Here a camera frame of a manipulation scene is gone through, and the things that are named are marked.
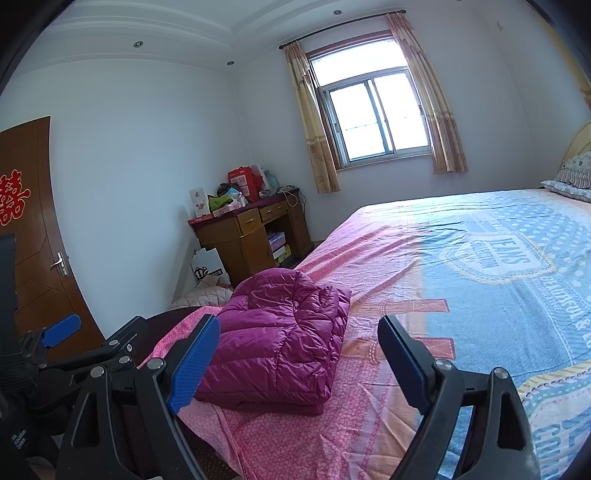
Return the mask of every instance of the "red gift box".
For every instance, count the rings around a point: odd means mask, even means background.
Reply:
[[[240,167],[228,172],[228,182],[237,183],[240,191],[249,202],[258,200],[262,177],[255,175],[250,167]]]

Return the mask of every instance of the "curtain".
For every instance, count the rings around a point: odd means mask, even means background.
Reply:
[[[436,173],[468,171],[456,119],[437,74],[423,53],[412,26],[404,14],[386,14],[394,40],[400,45],[417,87],[429,126]]]
[[[290,43],[284,51],[291,82],[300,107],[316,190],[318,193],[338,192],[340,187],[336,175],[337,159],[330,146],[332,137],[326,134],[320,112],[314,73],[299,42]]]
[[[536,14],[538,20],[544,26],[544,29],[548,32],[548,35],[558,48],[558,51],[564,58],[567,67],[570,70],[570,73],[573,75],[577,85],[579,85],[579,90],[581,92],[581,96],[583,97],[585,103],[591,109],[591,82],[587,78],[585,71],[583,70],[579,61],[574,57],[571,53],[570,49],[567,47],[564,40],[560,37],[558,32],[550,25],[546,20],[544,20],[541,16]]]

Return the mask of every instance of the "wooden desk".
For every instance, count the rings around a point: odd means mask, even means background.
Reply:
[[[299,190],[280,193],[219,218],[189,220],[203,248],[217,248],[232,285],[257,272],[276,267],[267,234],[285,232],[291,254],[303,260],[312,251]]]

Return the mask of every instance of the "door handle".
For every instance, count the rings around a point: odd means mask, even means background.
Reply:
[[[66,262],[64,262],[64,257],[62,256],[61,252],[57,253],[57,262],[51,264],[49,266],[49,270],[53,270],[58,266],[60,267],[61,274],[65,277],[68,274],[68,267],[66,266]]]

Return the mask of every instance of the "folded jacket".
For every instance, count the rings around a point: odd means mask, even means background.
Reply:
[[[195,398],[236,410],[322,413],[350,297],[285,268],[245,280],[217,314],[220,342]]]

